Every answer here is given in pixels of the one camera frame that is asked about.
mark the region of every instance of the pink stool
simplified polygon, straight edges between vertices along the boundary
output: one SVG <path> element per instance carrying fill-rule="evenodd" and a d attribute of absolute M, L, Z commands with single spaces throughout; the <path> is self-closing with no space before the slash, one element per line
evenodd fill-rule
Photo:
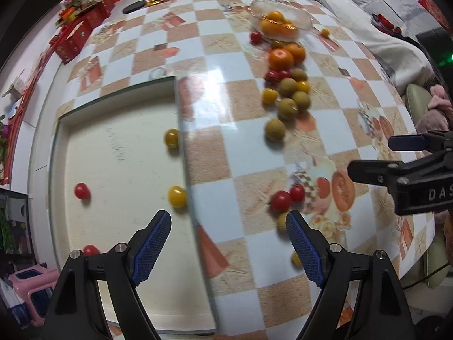
<path fill-rule="evenodd" d="M 8 277 L 13 283 L 14 291 L 26 303 L 33 326 L 44 325 L 58 276 L 56 268 L 49 270 L 41 265 L 34 265 Z"/>

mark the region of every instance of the metal bolt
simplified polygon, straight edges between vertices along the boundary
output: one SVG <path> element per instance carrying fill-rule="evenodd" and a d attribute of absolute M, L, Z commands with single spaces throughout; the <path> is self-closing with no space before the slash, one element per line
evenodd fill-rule
<path fill-rule="evenodd" d="M 334 252 L 334 253 L 338 253 L 338 252 L 341 252 L 341 250 L 343 248 L 341 248 L 341 245 L 340 244 L 337 244 L 337 243 L 333 243 L 329 246 L 329 249 Z"/>
<path fill-rule="evenodd" d="M 115 252 L 122 253 L 127 249 L 127 245 L 124 243 L 119 243 L 115 245 Z"/>
<path fill-rule="evenodd" d="M 76 259 L 80 256 L 80 251 L 78 249 L 75 249 L 71 252 L 71 254 L 69 256 L 73 259 Z"/>
<path fill-rule="evenodd" d="M 399 184 L 407 184 L 409 182 L 409 179 L 402 176 L 396 180 Z"/>
<path fill-rule="evenodd" d="M 376 251 L 376 257 L 379 259 L 386 259 L 387 258 L 387 253 L 384 251 Z"/>

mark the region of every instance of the bowl of oranges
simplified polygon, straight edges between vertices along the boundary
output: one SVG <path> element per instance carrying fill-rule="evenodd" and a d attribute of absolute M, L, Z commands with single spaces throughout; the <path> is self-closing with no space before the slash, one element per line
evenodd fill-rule
<path fill-rule="evenodd" d="M 254 0 L 250 4 L 250 14 L 254 29 L 278 41 L 296 41 L 300 29 L 308 30 L 312 26 L 308 12 L 284 3 Z"/>

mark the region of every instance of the black cable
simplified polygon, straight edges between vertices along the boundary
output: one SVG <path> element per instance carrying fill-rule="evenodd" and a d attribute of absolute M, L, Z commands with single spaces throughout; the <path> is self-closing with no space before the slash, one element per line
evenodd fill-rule
<path fill-rule="evenodd" d="M 445 263 L 443 266 L 441 266 L 441 267 L 439 267 L 438 269 L 436 269 L 435 271 L 431 272 L 428 276 L 425 276 L 423 279 L 420 279 L 420 280 L 418 280 L 418 281 L 416 281 L 416 282 L 414 282 L 414 283 L 412 283 L 412 284 L 410 284 L 410 285 L 407 285 L 407 286 L 403 287 L 403 290 L 410 289 L 410 288 L 412 288 L 413 286 L 415 286 L 415 285 L 421 283 L 422 281 L 425 281 L 425 280 L 429 279 L 432 275 L 438 273 L 440 270 L 443 270 L 443 269 L 444 269 L 445 267 L 447 267 L 448 265 L 449 265 L 448 262 Z"/>

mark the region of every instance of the red tomato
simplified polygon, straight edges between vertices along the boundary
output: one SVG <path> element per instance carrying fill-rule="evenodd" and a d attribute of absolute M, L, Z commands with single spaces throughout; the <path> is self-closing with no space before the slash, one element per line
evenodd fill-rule
<path fill-rule="evenodd" d="M 288 211 L 291 206 L 291 196 L 284 190 L 279 190 L 270 200 L 270 208 L 275 212 Z"/>
<path fill-rule="evenodd" d="M 254 45 L 257 43 L 260 43 L 263 40 L 263 35 L 261 32 L 254 31 L 250 33 L 250 42 L 252 42 Z"/>
<path fill-rule="evenodd" d="M 289 195 L 293 202 L 303 202 L 305 199 L 305 188 L 300 184 L 295 184 L 289 190 Z"/>
<path fill-rule="evenodd" d="M 284 78 L 292 78 L 293 74 L 289 70 L 280 70 L 279 71 L 280 80 Z"/>
<path fill-rule="evenodd" d="M 93 244 L 88 244 L 83 247 L 83 254 L 85 254 L 85 256 L 93 256 L 100 253 L 99 249 L 97 249 Z"/>
<path fill-rule="evenodd" d="M 87 185 L 83 182 L 80 182 L 74 188 L 74 194 L 79 199 L 90 199 L 91 193 L 90 189 L 88 189 Z"/>
<path fill-rule="evenodd" d="M 326 178 L 318 178 L 316 184 L 319 188 L 318 197 L 325 199 L 330 194 L 330 182 Z"/>
<path fill-rule="evenodd" d="M 269 81 L 271 83 L 275 83 L 277 81 L 280 81 L 280 74 L 278 71 L 270 69 L 264 76 L 264 80 Z"/>

